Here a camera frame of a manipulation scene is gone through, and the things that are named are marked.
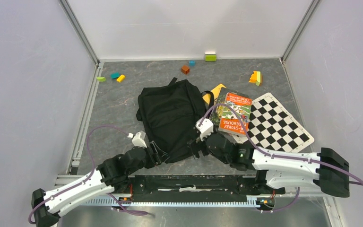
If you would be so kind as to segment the orange treehouse book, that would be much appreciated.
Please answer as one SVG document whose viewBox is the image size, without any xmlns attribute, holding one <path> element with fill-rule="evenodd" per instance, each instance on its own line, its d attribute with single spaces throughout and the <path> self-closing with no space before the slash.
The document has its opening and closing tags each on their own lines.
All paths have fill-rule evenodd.
<svg viewBox="0 0 363 227">
<path fill-rule="evenodd" d="M 249 130 L 252 99 L 237 92 L 226 94 L 218 130 L 233 135 L 242 136 Z"/>
</svg>

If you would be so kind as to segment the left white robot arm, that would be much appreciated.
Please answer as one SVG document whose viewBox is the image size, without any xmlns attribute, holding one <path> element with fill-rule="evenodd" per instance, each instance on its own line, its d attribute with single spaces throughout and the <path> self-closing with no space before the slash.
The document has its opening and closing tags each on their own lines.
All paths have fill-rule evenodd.
<svg viewBox="0 0 363 227">
<path fill-rule="evenodd" d="M 51 227 L 76 206 L 111 192 L 125 192 L 130 186 L 129 175 L 152 168 L 169 158 L 154 142 L 134 146 L 124 154 L 106 159 L 91 172 L 57 189 L 36 189 L 32 193 L 32 211 L 28 221 L 38 227 Z"/>
</svg>

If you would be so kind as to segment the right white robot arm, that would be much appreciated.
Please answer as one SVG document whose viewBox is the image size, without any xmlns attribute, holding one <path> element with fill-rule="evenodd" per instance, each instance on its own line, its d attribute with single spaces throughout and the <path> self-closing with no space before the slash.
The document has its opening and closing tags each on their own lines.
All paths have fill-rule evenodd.
<svg viewBox="0 0 363 227">
<path fill-rule="evenodd" d="M 238 171 L 256 171 L 254 187 L 260 193 L 271 188 L 319 187 L 327 195 L 350 196 L 349 163 L 331 148 L 320 152 L 286 153 L 255 148 L 248 141 L 232 143 L 220 133 L 198 136 L 189 142 Z"/>
</svg>

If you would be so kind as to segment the green illustrated book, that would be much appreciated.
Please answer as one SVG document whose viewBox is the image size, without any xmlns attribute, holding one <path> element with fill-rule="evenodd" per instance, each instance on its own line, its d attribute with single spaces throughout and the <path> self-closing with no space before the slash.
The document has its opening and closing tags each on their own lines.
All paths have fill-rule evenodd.
<svg viewBox="0 0 363 227">
<path fill-rule="evenodd" d="M 228 92 L 231 92 L 232 90 L 228 89 L 228 88 L 221 88 L 219 95 L 215 101 L 215 105 L 217 104 L 225 104 L 226 103 L 226 94 Z M 220 118 L 222 116 L 222 112 L 223 112 L 223 106 L 218 106 L 215 107 L 210 115 L 210 120 L 214 125 L 219 125 L 220 124 Z"/>
</svg>

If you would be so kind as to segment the black student backpack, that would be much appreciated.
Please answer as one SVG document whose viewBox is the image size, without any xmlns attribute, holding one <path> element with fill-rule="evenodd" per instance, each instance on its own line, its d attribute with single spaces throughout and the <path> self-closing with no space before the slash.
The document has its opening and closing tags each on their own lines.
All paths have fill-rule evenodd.
<svg viewBox="0 0 363 227">
<path fill-rule="evenodd" d="M 138 96 L 138 121 L 150 141 L 170 155 L 166 163 L 192 156 L 187 142 L 199 137 L 195 128 L 208 106 L 203 93 L 188 80 L 173 78 L 163 87 L 145 87 Z"/>
</svg>

